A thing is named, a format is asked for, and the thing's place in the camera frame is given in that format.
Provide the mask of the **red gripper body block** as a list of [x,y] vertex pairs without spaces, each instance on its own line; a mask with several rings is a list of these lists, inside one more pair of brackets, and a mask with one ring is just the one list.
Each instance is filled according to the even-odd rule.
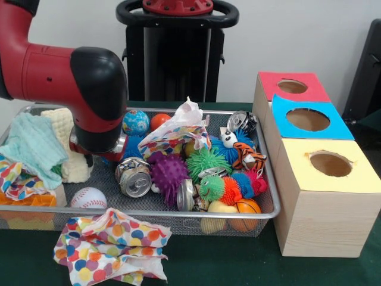
[[93,152],[85,150],[79,143],[75,132],[70,133],[70,150],[75,153],[84,155],[95,155],[103,157],[109,161],[120,161],[127,147],[128,138],[123,132],[120,133],[119,139],[116,141],[113,149],[107,152]]

